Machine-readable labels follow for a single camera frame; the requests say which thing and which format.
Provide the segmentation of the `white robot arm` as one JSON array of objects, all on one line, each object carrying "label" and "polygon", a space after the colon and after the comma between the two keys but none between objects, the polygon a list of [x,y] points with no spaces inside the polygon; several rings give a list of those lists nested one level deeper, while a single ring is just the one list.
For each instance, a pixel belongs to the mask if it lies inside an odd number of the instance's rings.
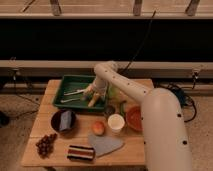
[{"label": "white robot arm", "polygon": [[115,61],[96,64],[94,73],[94,92],[102,94],[111,83],[140,105],[148,171],[193,171],[182,109],[171,91],[149,88],[120,75]]}]

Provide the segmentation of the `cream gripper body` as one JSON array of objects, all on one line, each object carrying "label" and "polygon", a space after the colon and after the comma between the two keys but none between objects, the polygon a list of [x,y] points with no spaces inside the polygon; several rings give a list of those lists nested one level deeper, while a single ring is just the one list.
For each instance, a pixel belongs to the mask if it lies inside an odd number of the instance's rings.
[{"label": "cream gripper body", "polygon": [[108,82],[102,78],[96,77],[83,91],[83,97],[88,98],[93,93],[98,93],[102,99],[105,98],[108,88]]}]

